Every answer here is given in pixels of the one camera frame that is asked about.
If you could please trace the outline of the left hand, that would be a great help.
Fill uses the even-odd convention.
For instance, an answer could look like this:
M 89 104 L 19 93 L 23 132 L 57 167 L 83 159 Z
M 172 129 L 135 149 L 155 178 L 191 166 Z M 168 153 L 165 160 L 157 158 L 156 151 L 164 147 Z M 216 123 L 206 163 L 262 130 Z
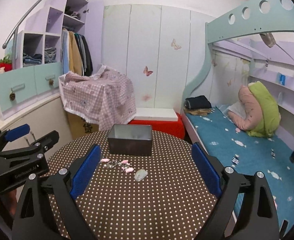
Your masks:
M 16 194 L 17 194 L 17 189 L 14 189 L 0 196 L 0 204 L 6 208 L 6 210 L 9 212 L 11 217 L 14 217 L 16 213 L 17 204 L 18 204 L 16 199 Z

